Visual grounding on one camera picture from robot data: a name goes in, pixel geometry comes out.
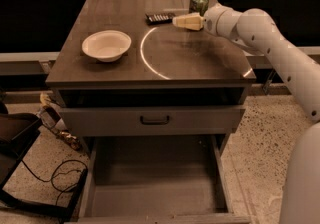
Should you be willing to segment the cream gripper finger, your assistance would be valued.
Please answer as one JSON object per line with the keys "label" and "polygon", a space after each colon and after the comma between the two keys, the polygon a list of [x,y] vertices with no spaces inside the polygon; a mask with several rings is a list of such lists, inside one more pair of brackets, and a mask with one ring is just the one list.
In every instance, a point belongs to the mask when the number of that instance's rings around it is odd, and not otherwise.
{"label": "cream gripper finger", "polygon": [[184,15],[174,17],[172,19],[172,24],[175,27],[185,28],[186,27],[186,18]]}

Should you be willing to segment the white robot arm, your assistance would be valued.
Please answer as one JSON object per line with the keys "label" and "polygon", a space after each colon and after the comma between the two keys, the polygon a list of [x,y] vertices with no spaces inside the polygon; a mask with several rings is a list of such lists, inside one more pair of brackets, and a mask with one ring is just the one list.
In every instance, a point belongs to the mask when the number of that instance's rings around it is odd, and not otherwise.
{"label": "white robot arm", "polygon": [[173,25],[203,29],[268,59],[313,121],[291,153],[279,224],[320,224],[320,65],[288,41],[260,9],[238,12],[217,3],[203,15],[177,16]]}

